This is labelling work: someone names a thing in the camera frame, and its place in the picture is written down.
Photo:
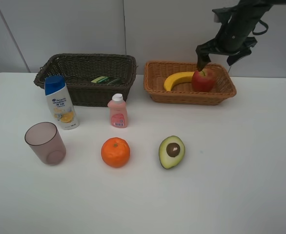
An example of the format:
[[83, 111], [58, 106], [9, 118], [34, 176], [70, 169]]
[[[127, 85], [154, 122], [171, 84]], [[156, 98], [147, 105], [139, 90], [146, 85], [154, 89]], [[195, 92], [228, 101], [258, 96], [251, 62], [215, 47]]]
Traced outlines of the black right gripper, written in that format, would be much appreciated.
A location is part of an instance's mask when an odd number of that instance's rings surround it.
[[222, 24], [215, 38], [198, 45], [197, 70], [202, 71], [210, 62], [209, 54], [227, 55], [227, 63], [232, 66], [251, 54], [250, 47], [257, 44], [255, 37], [249, 37], [252, 27], [249, 23]]

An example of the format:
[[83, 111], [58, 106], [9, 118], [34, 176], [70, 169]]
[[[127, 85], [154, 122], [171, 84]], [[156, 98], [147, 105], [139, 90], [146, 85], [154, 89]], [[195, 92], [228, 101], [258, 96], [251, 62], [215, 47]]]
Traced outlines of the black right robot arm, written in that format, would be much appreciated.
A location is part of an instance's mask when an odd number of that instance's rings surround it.
[[267, 32], [268, 24], [261, 21], [272, 5], [261, 1], [241, 0], [232, 7], [213, 9], [214, 20], [221, 24], [215, 38], [198, 45], [197, 69], [203, 70], [211, 62], [209, 54], [227, 56], [229, 66], [249, 56], [257, 44], [255, 36]]

